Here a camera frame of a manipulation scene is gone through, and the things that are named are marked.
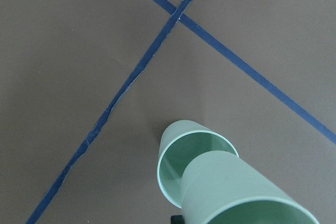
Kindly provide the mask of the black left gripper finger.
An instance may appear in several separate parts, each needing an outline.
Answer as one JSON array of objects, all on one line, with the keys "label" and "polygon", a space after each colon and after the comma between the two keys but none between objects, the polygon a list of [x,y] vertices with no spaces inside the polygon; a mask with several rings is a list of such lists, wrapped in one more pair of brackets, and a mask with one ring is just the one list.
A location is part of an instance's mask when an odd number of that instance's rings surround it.
[{"label": "black left gripper finger", "polygon": [[173,215],[170,218],[171,224],[184,224],[184,218],[182,215]]}]

